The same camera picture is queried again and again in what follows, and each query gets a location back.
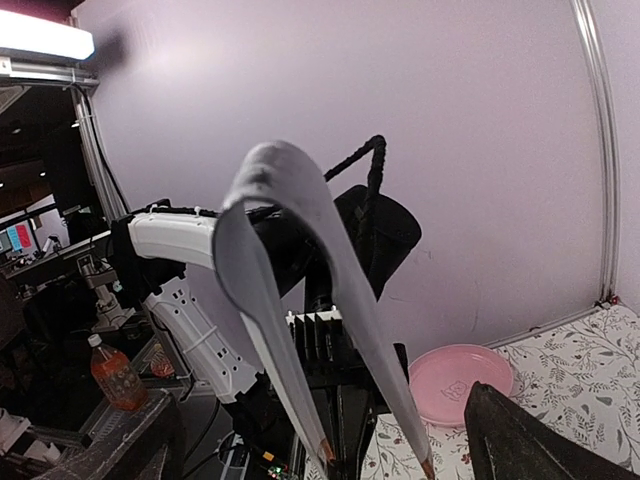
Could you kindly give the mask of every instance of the pink plastic plate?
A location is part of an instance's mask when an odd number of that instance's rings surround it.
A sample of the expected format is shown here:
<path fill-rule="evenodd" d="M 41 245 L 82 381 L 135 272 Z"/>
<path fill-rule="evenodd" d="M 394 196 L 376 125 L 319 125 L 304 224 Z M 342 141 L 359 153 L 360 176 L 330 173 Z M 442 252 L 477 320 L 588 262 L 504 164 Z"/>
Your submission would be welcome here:
<path fill-rule="evenodd" d="M 464 425 L 464 407 L 474 382 L 488 383 L 509 395 L 513 387 L 511 365 L 485 347 L 449 345 L 425 353 L 409 366 L 418 412 L 433 425 Z"/>

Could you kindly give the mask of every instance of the monitor screen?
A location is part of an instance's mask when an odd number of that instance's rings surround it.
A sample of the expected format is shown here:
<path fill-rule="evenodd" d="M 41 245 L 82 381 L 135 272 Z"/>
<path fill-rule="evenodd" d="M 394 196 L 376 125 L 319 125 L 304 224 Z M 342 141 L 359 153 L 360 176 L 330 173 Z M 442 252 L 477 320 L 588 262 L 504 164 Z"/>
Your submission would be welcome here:
<path fill-rule="evenodd" d="M 11 240 L 9 240 L 9 234 L 6 230 L 0 232 L 0 253 L 12 252 Z"/>

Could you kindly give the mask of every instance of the metal pole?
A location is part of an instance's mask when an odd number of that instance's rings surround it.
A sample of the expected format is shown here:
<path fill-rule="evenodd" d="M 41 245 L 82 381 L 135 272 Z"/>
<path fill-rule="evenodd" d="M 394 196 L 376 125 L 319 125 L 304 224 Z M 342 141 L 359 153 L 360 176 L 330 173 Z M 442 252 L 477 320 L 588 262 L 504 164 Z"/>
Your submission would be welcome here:
<path fill-rule="evenodd" d="M 607 65 L 589 0 L 570 0 L 584 51 L 596 109 L 603 174 L 600 302 L 615 295 L 620 243 L 620 163 Z"/>

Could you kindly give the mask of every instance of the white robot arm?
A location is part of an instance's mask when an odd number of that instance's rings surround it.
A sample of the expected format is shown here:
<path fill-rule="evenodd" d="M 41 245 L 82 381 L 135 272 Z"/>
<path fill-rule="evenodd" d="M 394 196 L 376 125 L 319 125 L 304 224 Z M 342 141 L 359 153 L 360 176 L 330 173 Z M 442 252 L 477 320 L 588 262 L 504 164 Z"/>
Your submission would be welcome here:
<path fill-rule="evenodd" d="M 199 215 L 141 213 L 129 234 L 141 258 L 163 258 L 213 269 L 211 239 L 215 219 Z M 185 278 L 174 277 L 151 293 L 144 305 L 176 339 L 195 377 L 208 382 L 222 403 L 233 403 L 256 382 L 259 370 L 231 347 L 200 307 Z"/>

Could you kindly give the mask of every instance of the purple wall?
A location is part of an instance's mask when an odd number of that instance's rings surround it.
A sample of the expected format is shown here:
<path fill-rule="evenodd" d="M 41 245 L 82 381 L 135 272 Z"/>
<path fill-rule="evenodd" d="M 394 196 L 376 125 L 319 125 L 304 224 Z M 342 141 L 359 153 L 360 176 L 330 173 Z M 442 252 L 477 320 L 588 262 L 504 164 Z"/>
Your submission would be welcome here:
<path fill-rule="evenodd" d="M 640 2 L 592 2 L 609 70 L 620 158 L 618 294 L 640 308 Z"/>
<path fill-rule="evenodd" d="M 327 169 L 382 133 L 383 192 L 424 232 L 382 300 L 412 357 L 597 298 L 601 166 L 569 2 L 186 5 L 77 9 L 98 45 L 106 153 L 132 205 L 169 196 L 217 207 L 263 140 L 291 141 Z M 334 193 L 367 168 L 332 182 Z M 210 275 L 195 277 L 207 292 Z"/>

